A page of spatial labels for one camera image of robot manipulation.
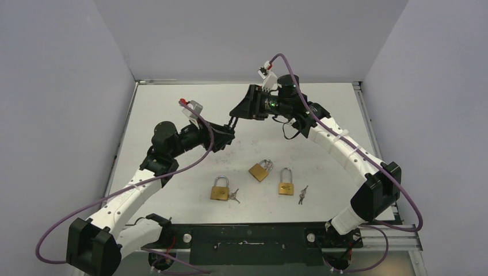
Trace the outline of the black padlock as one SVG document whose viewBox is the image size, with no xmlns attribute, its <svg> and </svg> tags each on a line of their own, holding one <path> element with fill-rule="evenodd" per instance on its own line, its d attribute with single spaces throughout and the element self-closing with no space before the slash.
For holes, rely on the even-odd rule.
<svg viewBox="0 0 488 276">
<path fill-rule="evenodd" d="M 235 132 L 238 120 L 238 117 L 231 116 L 228 124 L 226 125 L 226 128 L 232 132 Z"/>
</svg>

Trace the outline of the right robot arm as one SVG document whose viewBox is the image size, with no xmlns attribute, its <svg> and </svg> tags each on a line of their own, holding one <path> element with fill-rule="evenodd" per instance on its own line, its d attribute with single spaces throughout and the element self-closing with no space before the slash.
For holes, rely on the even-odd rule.
<svg viewBox="0 0 488 276">
<path fill-rule="evenodd" d="M 245 97 L 230 111 L 231 117 L 264 120 L 283 116 L 305 138 L 322 147 L 353 178 L 358 190 L 350 203 L 326 224 L 326 241 L 334 247 L 348 239 L 359 225 L 374 221 L 400 196 L 401 168 L 371 155 L 350 138 L 348 131 L 320 104 L 298 92 L 296 75 L 277 79 L 277 95 L 266 86 L 250 85 Z"/>
</svg>

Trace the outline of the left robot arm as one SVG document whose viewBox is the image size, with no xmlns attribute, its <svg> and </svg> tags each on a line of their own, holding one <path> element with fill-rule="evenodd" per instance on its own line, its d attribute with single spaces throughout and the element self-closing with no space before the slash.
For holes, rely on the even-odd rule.
<svg viewBox="0 0 488 276">
<path fill-rule="evenodd" d="M 178 156 L 200 145 L 217 152 L 231 144 L 234 127 L 209 125 L 198 121 L 177 131 L 170 121 L 157 124 L 146 158 L 124 189 L 86 220 L 71 223 L 66 262 L 89 275 L 113 275 L 126 256 L 146 244 L 166 247 L 172 234 L 168 219 L 149 214 L 138 225 L 125 225 L 175 174 Z"/>
</svg>

